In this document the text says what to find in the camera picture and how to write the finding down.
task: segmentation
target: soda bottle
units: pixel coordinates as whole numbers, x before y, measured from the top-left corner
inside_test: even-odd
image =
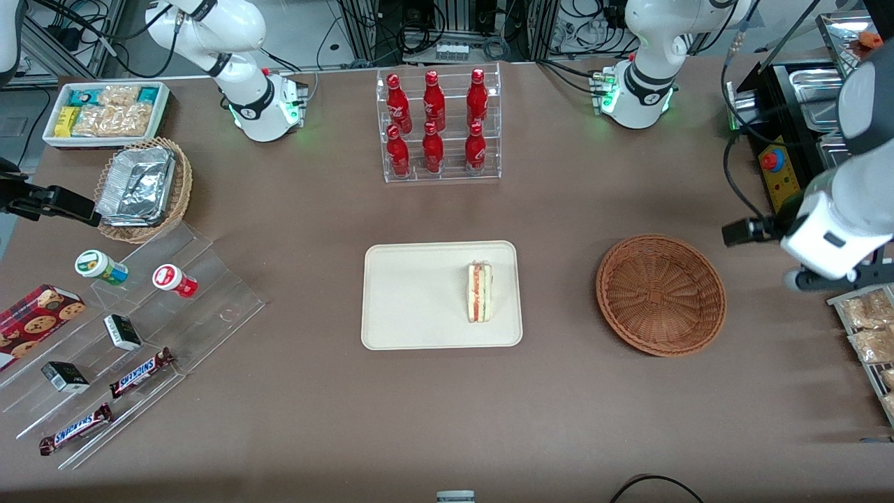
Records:
[[[481,136],[481,123],[475,121],[469,126],[466,138],[466,173],[472,176],[481,175],[485,170],[485,137]]]
[[[475,121],[481,124],[485,123],[487,118],[487,89],[485,89],[485,71],[476,68],[472,70],[472,85],[468,88],[466,95],[466,121],[468,126],[472,127]]]
[[[438,72],[434,70],[426,72],[426,94],[422,97],[422,103],[426,107],[426,120],[434,121],[438,131],[443,131],[447,127],[447,110],[444,91],[438,85]]]
[[[407,142],[401,138],[401,131],[395,124],[388,124],[386,132],[388,133],[388,143],[385,145],[385,149],[388,150],[388,160],[391,162],[394,176],[406,178],[409,176]]]
[[[409,118],[409,100],[401,89],[401,79],[391,73],[385,82],[388,84],[388,115],[392,123],[401,128],[401,134],[409,134],[413,131],[413,121]]]
[[[426,123],[426,137],[422,139],[422,150],[426,153],[426,169],[433,175],[441,173],[444,142],[438,134],[438,126],[434,121]]]

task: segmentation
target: brown wicker basket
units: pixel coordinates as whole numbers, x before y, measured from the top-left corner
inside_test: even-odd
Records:
[[[99,232],[105,237],[131,244],[143,244],[152,236],[160,233],[165,227],[179,221],[183,218],[183,214],[186,213],[186,208],[190,205],[190,191],[192,190],[192,167],[190,166],[190,160],[186,158],[183,150],[176,143],[166,138],[140,141],[124,147],[124,150],[148,149],[150,147],[166,147],[177,154],[177,166],[174,168],[174,178],[171,181],[171,195],[168,196],[167,216],[159,226],[155,227],[112,227],[100,224]],[[93,191],[93,200],[99,200],[99,195],[102,193],[103,187],[105,187],[105,178],[109,174],[111,165],[112,159],[109,159],[105,163],[103,173],[99,176],[97,188]]]
[[[656,356],[703,350],[726,319],[726,293],[708,259],[660,234],[612,246],[596,273],[596,301],[622,339]]]

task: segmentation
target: cookie box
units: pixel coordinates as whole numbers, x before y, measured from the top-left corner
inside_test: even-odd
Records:
[[[146,133],[142,136],[119,136],[112,138],[56,136],[56,122],[58,122],[59,115],[63,110],[71,104],[72,95],[75,95],[78,92],[103,88],[106,85],[139,86],[144,89],[157,89]],[[53,105],[53,111],[50,114],[49,120],[46,121],[46,128],[44,128],[43,136],[44,142],[57,149],[114,149],[138,141],[152,140],[156,137],[158,129],[161,127],[162,119],[164,117],[164,109],[167,106],[167,100],[170,93],[171,91],[168,87],[160,81],[99,81],[65,84],[59,89],[59,96],[56,98],[56,102]]]
[[[56,286],[41,285],[13,307],[0,312],[0,371],[85,309],[78,295]]]

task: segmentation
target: table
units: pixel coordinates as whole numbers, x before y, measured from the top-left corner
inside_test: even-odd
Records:
[[[720,67],[689,58],[670,111],[629,131],[543,69],[505,64],[504,176],[451,187],[385,185],[375,71],[321,75],[307,127],[269,144],[230,124],[211,80],[169,81],[166,135],[195,172],[187,220],[270,303],[78,470],[0,435],[1,490],[20,491],[0,500],[409,502],[468,488],[482,503],[607,501],[659,473],[709,501],[890,501],[893,447],[856,442],[890,430],[834,312],[781,285],[795,263],[778,246],[723,246],[721,226],[747,210],[721,172]],[[47,149],[37,183],[91,193],[108,156]],[[765,205],[749,159],[734,149],[734,175]],[[684,239],[718,269],[729,315],[702,353],[641,354],[599,314],[600,257],[640,233]],[[367,248],[488,239],[518,248],[519,345],[364,348]],[[0,305],[42,282],[83,291],[72,262],[90,247],[131,249],[20,220]],[[688,501],[662,484],[627,500]]]

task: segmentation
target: acrylic bottle rack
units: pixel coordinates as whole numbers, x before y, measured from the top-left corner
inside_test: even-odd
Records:
[[[72,321],[68,333],[64,328],[54,334],[0,374],[4,421],[17,439],[34,446],[34,456],[39,456],[41,439],[109,403],[113,422],[67,442],[50,456],[60,470],[86,461],[264,307],[211,250],[211,242],[185,223],[172,226],[121,262],[130,270],[127,281],[120,286],[93,283],[82,295],[88,309]],[[152,285],[152,273],[165,263],[197,279],[199,289],[193,297],[183,299]],[[112,313],[131,318],[143,341],[140,349],[124,351],[112,345],[104,325]],[[175,362],[113,401],[108,385],[165,346]],[[74,363],[89,388],[80,395],[56,391],[40,371],[51,361]]]
[[[482,135],[487,143],[487,149],[485,150],[484,171],[481,175],[473,176],[466,172],[466,138],[468,137],[466,95],[471,84],[472,70],[475,68],[485,71],[487,119],[482,124],[484,126]],[[447,108],[447,127],[441,132],[444,144],[444,166],[439,175],[433,175],[426,169],[425,156],[422,151],[426,123],[422,97],[426,92],[426,70],[429,68],[392,68],[380,70],[376,76],[375,102],[378,111],[379,141],[382,143],[382,166],[385,181],[387,183],[463,183],[499,179],[502,175],[500,66],[498,64],[479,64],[435,67]],[[391,117],[388,116],[388,87],[384,80],[390,73],[396,73],[401,77],[401,88],[407,94],[409,115],[413,122],[412,132],[403,136],[403,140],[407,142],[409,148],[409,177],[403,179],[394,175],[385,147],[388,142],[385,128],[391,123]]]

